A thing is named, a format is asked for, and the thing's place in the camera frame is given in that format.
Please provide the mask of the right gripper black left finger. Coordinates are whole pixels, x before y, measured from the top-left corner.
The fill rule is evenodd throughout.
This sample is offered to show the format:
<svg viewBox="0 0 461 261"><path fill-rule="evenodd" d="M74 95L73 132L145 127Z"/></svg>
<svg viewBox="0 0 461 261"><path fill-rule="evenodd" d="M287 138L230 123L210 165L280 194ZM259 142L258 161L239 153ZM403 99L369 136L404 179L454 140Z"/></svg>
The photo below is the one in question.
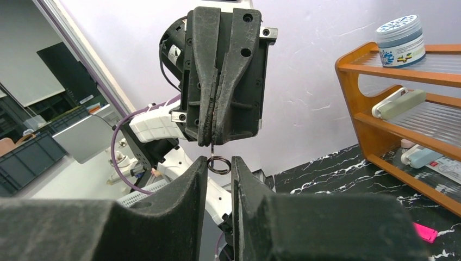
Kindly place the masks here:
<svg viewBox="0 0 461 261"><path fill-rule="evenodd" d="M131 207L1 199L1 260L198 260L207 159Z"/></svg>

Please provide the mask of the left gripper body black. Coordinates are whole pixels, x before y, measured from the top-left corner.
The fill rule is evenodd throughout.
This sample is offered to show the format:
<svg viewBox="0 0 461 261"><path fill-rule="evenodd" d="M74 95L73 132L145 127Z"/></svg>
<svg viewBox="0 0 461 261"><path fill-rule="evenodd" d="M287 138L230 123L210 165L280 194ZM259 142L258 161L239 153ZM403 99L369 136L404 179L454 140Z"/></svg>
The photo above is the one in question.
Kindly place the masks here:
<svg viewBox="0 0 461 261"><path fill-rule="evenodd" d="M177 126L189 141L254 137L261 125L269 47L277 29L255 9L194 9L170 26Z"/></svg>

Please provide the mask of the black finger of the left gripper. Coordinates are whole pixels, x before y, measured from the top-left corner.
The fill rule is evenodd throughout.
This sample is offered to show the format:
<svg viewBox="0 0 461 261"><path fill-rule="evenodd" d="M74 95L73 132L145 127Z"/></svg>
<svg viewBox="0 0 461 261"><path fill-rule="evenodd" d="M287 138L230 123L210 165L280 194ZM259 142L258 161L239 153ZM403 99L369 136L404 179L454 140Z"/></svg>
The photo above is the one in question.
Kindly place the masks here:
<svg viewBox="0 0 461 261"><path fill-rule="evenodd" d="M197 7L188 17L192 57L188 86L186 131L199 146L211 143L211 126L217 89L216 56L221 10Z"/></svg>
<svg viewBox="0 0 461 261"><path fill-rule="evenodd" d="M261 79L258 62L261 13L234 9L223 57L213 116L213 143L250 138L258 133Z"/></svg>

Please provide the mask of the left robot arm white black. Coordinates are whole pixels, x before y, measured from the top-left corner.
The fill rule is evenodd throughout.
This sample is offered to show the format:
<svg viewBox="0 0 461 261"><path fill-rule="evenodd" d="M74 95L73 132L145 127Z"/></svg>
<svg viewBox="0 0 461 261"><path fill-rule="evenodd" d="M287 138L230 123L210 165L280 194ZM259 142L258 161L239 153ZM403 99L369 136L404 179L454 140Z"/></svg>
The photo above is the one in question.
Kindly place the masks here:
<svg viewBox="0 0 461 261"><path fill-rule="evenodd" d="M145 167L157 167L179 141L215 147L252 138L261 128L267 55L277 31L259 10L199 6L159 41L159 64L179 96L124 119L118 129Z"/></svg>

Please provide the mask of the small key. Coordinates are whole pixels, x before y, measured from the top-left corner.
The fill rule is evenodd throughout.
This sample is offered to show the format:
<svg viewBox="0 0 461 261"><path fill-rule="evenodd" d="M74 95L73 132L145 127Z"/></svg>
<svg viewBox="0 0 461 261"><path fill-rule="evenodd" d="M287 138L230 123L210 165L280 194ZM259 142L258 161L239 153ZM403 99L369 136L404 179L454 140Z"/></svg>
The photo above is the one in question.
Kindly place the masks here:
<svg viewBox="0 0 461 261"><path fill-rule="evenodd" d="M210 157L207 160L207 168L214 174L227 175L231 171L231 162L223 156L215 153L215 145L210 144Z"/></svg>

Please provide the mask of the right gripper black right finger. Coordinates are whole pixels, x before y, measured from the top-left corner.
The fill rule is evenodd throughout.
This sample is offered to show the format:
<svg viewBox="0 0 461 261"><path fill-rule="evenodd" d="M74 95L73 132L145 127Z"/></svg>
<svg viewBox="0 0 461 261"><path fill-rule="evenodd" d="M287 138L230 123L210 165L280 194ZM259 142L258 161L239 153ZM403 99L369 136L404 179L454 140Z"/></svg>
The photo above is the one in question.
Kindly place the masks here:
<svg viewBox="0 0 461 261"><path fill-rule="evenodd" d="M278 194L232 158L235 260L427 260L405 208L382 194Z"/></svg>

